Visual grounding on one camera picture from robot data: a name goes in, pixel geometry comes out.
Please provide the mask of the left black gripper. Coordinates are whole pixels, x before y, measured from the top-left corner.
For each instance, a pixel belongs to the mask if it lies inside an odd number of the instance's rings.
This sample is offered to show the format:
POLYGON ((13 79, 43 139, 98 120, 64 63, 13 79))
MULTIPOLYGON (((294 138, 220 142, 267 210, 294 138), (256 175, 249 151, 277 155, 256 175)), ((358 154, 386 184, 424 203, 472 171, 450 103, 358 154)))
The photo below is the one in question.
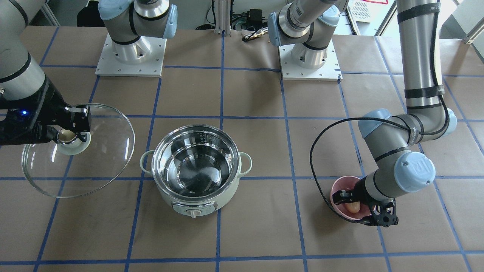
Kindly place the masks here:
POLYGON ((389 227, 398 224, 396 201, 382 202, 382 193, 376 186, 375 176, 360 179, 353 190, 337 190, 332 193, 334 205, 357 201, 367 205, 370 209, 370 215, 361 219, 362 224, 372 227, 389 227))

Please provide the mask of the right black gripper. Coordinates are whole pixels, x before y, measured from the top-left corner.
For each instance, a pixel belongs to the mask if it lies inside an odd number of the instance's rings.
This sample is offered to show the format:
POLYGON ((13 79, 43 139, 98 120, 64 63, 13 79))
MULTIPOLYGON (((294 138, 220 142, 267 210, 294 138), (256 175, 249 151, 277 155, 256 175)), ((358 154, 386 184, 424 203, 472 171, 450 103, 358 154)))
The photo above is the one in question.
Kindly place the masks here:
POLYGON ((90 106, 68 105, 48 77, 41 88, 27 98, 7 100, 1 95, 0 105, 2 110, 7 110, 0 128, 2 146, 52 141, 59 144, 59 130, 54 125, 75 134, 91 131, 90 106))

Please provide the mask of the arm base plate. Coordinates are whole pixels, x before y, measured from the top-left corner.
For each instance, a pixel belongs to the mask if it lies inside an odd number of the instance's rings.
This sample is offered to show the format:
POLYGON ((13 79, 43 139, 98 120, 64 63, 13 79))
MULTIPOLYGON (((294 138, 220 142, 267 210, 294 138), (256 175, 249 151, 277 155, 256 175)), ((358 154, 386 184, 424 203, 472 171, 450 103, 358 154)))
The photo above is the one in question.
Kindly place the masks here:
POLYGON ((160 77, 166 42, 163 38, 142 36, 130 45, 120 45, 107 36, 95 74, 160 77))
POLYGON ((338 81, 343 79, 333 42, 323 50, 302 43, 278 47, 283 80, 338 81))

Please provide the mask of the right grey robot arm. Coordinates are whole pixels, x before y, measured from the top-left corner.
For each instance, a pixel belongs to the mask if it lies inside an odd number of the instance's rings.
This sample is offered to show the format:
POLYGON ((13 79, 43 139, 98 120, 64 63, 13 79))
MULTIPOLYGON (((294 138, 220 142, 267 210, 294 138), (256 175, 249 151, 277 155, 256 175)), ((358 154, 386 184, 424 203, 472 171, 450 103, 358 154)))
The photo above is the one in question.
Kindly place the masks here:
POLYGON ((88 105, 64 101, 38 62, 23 45, 20 35, 43 0, 2 0, 0 3, 2 146, 62 143, 56 126, 74 133, 74 139, 90 140, 91 111, 88 105))

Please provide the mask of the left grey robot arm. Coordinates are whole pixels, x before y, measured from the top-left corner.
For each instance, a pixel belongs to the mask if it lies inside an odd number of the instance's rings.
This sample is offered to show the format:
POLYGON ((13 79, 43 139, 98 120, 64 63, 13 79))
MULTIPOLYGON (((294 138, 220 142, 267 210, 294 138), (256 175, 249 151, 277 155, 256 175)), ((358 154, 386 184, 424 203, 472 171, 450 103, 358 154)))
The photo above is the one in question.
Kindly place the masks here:
POLYGON ((359 117, 358 128, 377 170, 349 189, 332 193, 326 204, 341 218, 337 208, 359 202, 369 214, 351 223, 389 227, 398 224, 396 198, 429 186, 436 176, 431 159, 411 147, 451 134, 457 119, 444 101, 437 21, 438 0, 398 0, 401 55, 406 113, 392 115, 386 109, 359 117))

